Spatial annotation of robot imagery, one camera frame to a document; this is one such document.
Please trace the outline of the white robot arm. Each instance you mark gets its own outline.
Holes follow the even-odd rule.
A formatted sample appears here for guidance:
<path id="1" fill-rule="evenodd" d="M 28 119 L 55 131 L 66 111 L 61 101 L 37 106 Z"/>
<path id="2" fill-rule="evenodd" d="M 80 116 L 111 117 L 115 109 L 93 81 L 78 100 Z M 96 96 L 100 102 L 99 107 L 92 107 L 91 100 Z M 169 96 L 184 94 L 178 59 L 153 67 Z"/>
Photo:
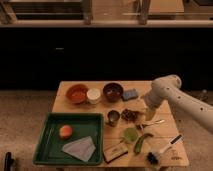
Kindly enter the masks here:
<path id="1" fill-rule="evenodd" d="M 213 106 L 180 90 L 182 81 L 177 75 L 159 77 L 151 82 L 151 89 L 144 95 L 149 109 L 157 109 L 164 100 L 188 113 L 203 128 L 213 134 Z"/>

